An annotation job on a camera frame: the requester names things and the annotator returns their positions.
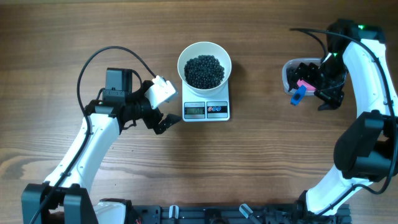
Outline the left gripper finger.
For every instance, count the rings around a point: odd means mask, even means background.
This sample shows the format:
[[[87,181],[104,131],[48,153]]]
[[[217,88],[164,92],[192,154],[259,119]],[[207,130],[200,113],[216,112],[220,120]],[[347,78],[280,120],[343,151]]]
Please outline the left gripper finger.
[[[160,130],[161,131],[166,131],[169,129],[171,126],[177,124],[179,121],[182,120],[181,116],[178,116],[176,114],[168,114],[165,119],[163,119],[160,122]]]
[[[154,132],[156,134],[162,134],[167,130],[167,126],[165,123],[159,123],[155,128],[154,128]]]

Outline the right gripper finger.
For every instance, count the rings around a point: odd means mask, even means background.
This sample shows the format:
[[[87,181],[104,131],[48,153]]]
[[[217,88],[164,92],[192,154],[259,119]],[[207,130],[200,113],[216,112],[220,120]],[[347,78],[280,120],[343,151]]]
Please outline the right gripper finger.
[[[314,63],[308,64],[308,75],[306,81],[316,89],[320,89],[323,86],[323,74],[321,73],[319,66]]]
[[[297,81],[299,80],[304,80],[306,81],[307,75],[308,75],[308,65],[304,63],[300,63],[297,67],[294,67],[295,69],[295,79]]]

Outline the pink scoop blue handle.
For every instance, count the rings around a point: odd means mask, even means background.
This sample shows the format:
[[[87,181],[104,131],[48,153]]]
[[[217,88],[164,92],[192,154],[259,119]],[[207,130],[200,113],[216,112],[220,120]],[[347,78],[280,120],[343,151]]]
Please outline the pink scoop blue handle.
[[[295,91],[290,100],[290,104],[294,106],[297,106],[305,96],[313,95],[316,90],[314,86],[304,80],[299,80],[297,85],[298,89]]]

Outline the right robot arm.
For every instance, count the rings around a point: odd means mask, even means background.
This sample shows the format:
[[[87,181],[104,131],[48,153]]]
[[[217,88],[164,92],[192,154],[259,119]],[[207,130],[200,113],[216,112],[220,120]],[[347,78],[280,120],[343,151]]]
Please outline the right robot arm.
[[[386,40],[378,26],[338,19],[323,31],[322,58],[288,61],[282,70],[291,103],[305,95],[322,100],[320,110],[336,110],[351,80],[356,120],[337,140],[333,167],[294,204],[292,218],[338,222],[338,209],[361,189],[382,183],[382,194],[397,174],[397,94],[386,62]]]

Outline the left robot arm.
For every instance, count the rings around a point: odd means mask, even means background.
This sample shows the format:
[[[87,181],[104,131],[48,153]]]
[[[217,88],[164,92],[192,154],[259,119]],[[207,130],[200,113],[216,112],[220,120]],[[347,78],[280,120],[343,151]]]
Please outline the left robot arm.
[[[162,134],[181,120],[165,116],[159,105],[177,94],[170,81],[160,76],[139,80],[132,91],[135,70],[108,68],[102,99],[83,110],[81,128],[59,165],[43,184],[29,184],[22,193],[24,223],[139,223],[131,201],[106,198],[93,205],[89,192],[105,154],[127,129],[143,120],[147,128]]]

